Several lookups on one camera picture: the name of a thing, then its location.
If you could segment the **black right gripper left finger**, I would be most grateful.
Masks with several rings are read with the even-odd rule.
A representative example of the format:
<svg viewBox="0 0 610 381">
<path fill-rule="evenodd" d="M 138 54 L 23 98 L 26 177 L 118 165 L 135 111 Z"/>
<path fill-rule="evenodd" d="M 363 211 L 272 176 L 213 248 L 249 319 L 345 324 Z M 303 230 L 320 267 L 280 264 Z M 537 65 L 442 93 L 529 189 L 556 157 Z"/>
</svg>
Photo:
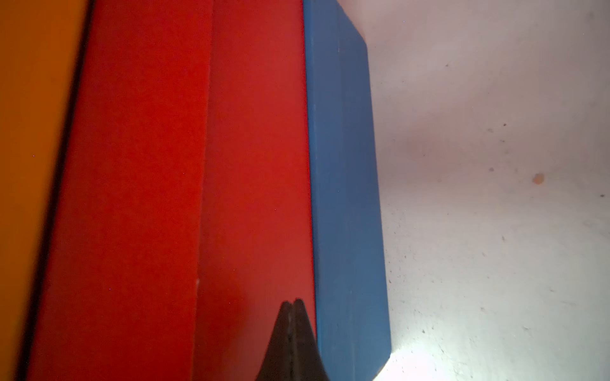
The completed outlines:
<svg viewBox="0 0 610 381">
<path fill-rule="evenodd" d="M 282 302 L 256 381 L 292 379 L 291 312 L 292 304 Z"/>
</svg>

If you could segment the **red shoebox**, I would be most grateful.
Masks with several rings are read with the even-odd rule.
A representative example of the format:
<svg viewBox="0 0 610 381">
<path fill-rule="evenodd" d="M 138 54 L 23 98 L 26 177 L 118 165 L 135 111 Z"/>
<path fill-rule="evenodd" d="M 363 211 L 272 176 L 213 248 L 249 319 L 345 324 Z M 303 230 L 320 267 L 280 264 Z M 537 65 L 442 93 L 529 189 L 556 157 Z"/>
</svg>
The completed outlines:
<svg viewBox="0 0 610 381">
<path fill-rule="evenodd" d="M 28 380 L 253 380 L 313 307 L 303 6 L 97 1 Z"/>
</svg>

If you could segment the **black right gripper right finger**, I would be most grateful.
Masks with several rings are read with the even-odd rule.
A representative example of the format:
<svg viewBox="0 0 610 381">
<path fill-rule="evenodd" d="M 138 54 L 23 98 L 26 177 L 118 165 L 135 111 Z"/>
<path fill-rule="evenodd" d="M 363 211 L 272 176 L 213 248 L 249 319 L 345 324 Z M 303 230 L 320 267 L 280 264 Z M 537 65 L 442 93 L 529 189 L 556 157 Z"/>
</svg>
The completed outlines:
<svg viewBox="0 0 610 381">
<path fill-rule="evenodd" d="M 329 381 L 303 300 L 292 303 L 290 313 L 291 380 Z"/>
</svg>

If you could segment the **blue shoebox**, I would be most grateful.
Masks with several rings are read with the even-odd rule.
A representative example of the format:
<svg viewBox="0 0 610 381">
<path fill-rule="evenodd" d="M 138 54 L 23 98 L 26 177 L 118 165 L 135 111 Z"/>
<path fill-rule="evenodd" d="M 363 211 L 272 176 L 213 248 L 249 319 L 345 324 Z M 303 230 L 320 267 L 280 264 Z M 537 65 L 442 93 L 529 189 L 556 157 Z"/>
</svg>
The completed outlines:
<svg viewBox="0 0 610 381">
<path fill-rule="evenodd" d="M 392 352 L 369 60 L 336 1 L 303 4 L 317 341 L 332 380 Z"/>
</svg>

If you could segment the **orange shoebox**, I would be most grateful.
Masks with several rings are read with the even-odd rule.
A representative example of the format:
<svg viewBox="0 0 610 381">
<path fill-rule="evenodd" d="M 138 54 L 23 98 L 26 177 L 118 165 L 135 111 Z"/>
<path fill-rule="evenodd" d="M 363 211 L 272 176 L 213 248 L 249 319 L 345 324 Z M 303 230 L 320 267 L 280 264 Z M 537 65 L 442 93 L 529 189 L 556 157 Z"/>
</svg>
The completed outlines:
<svg viewBox="0 0 610 381">
<path fill-rule="evenodd" d="M 1 3 L 1 378 L 17 368 L 85 1 Z"/>
</svg>

